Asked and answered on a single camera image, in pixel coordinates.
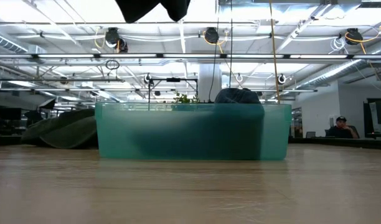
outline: ceiling pipe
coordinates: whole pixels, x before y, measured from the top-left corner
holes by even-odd
[[[369,55],[381,54],[381,41],[370,46],[367,49],[367,54]],[[348,74],[358,72],[358,70],[365,69],[368,66],[369,66],[368,61],[363,59],[351,60],[346,63],[342,63],[340,65],[331,65],[309,76],[308,81],[301,82],[300,84],[297,84],[297,85],[291,85],[287,87],[287,89],[297,90],[299,88],[308,88],[311,86],[320,86],[323,84],[328,84]]]

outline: man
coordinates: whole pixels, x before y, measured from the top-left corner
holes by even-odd
[[[357,139],[358,135],[352,128],[347,126],[347,119],[340,116],[336,119],[336,126],[328,130],[326,137]]]

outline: translucent green plastic bin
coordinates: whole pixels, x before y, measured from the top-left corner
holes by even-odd
[[[97,103],[101,157],[282,160],[290,105]]]

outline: wooden table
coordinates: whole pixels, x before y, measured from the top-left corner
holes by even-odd
[[[283,162],[121,161],[0,147],[0,223],[381,223],[381,151],[290,145]]]

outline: fluorescent light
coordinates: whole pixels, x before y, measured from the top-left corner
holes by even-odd
[[[231,58],[273,58],[274,55],[252,55],[252,54],[239,54],[239,55],[228,55]],[[276,55],[276,58],[283,58],[283,55]]]
[[[47,96],[55,96],[54,94],[52,93],[49,93],[47,91],[41,91],[43,94],[47,95]]]
[[[80,100],[79,98],[77,97],[72,97],[72,96],[60,96],[61,98],[65,99],[65,100],[70,100],[70,101],[77,101],[77,100]]]
[[[24,82],[24,81],[9,81],[9,83],[12,83],[12,84],[15,84],[15,85],[24,86],[24,87],[34,87],[34,86],[37,86],[37,85],[35,85],[33,83]]]
[[[0,54],[0,58],[32,58],[28,54]]]
[[[381,55],[355,55],[354,59],[381,59]]]
[[[39,58],[93,58],[92,54],[41,54]]]
[[[214,54],[164,54],[164,58],[214,58]]]
[[[101,58],[155,58],[156,54],[101,54]]]
[[[324,58],[324,59],[337,59],[346,58],[347,55],[290,55],[290,58]]]

